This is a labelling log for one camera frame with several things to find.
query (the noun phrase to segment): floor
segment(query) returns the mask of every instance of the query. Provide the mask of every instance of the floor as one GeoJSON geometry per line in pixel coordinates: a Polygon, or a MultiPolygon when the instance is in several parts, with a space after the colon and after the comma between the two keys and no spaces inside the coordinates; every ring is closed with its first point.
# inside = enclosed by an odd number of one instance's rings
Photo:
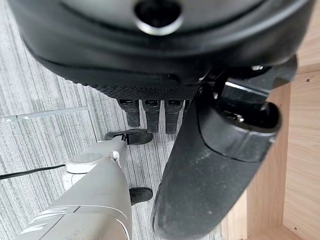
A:
{"type": "MultiPolygon", "coordinates": [[[[140,118],[145,120],[144,112],[140,118]]],[[[130,187],[155,192],[176,135],[166,135],[164,110],[151,143],[128,148],[130,187]]],[[[8,3],[0,1],[0,175],[64,164],[106,132],[127,129],[117,102],[90,87],[48,71],[26,51],[8,3]]],[[[13,240],[64,193],[64,168],[0,181],[0,239],[13,240]]],[[[133,239],[156,240],[153,200],[132,208],[133,239]]],[[[219,225],[206,237],[220,239],[219,225]]]]}

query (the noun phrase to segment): round hole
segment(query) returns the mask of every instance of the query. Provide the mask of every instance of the round hole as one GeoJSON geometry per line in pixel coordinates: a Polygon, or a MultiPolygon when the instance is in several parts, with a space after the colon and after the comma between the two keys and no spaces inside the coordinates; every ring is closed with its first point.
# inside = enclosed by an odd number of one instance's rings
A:
{"type": "Polygon", "coordinates": [[[145,0],[134,8],[137,27],[146,34],[164,36],[182,25],[181,7],[168,0],[145,0]]]}

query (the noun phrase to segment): black rubber foot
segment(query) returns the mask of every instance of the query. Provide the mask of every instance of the black rubber foot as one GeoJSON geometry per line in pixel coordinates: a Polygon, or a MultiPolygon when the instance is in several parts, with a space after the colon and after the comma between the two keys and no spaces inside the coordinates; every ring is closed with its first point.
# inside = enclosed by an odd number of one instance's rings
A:
{"type": "Polygon", "coordinates": [[[154,196],[152,189],[148,187],[133,187],[129,189],[131,206],[147,202],[154,196]]]}
{"type": "Polygon", "coordinates": [[[123,136],[128,145],[147,144],[152,141],[152,133],[148,133],[146,129],[136,128],[126,131],[111,131],[104,136],[104,140],[111,140],[114,137],[123,136]]]}

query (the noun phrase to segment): light wood surface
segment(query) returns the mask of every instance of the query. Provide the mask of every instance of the light wood surface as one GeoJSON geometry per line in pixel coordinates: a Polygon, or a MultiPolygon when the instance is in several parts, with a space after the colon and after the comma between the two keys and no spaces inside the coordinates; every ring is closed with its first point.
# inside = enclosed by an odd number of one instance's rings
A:
{"type": "Polygon", "coordinates": [[[247,236],[255,236],[283,222],[288,149],[290,85],[274,89],[268,99],[282,113],[276,143],[247,188],[247,236]]]}
{"type": "Polygon", "coordinates": [[[247,190],[245,190],[221,222],[223,240],[246,239],[247,228],[247,190]]]}
{"type": "Polygon", "coordinates": [[[264,234],[257,235],[246,240],[302,240],[285,226],[273,228],[264,234]]]}
{"type": "Polygon", "coordinates": [[[291,84],[283,224],[304,240],[320,239],[320,71],[291,84]]]}
{"type": "Polygon", "coordinates": [[[320,0],[316,0],[307,34],[298,51],[298,73],[320,71],[320,0]]]}

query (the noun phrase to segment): metal ring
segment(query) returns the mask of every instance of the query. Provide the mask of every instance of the metal ring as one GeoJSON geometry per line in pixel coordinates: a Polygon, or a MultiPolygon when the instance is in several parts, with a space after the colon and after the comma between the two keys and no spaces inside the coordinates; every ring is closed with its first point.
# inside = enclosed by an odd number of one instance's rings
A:
{"type": "Polygon", "coordinates": [[[183,17],[180,15],[174,22],[170,23],[167,26],[154,27],[151,26],[139,18],[135,19],[135,24],[142,32],[153,35],[153,36],[165,36],[174,33],[177,31],[183,23],[183,17]]]}

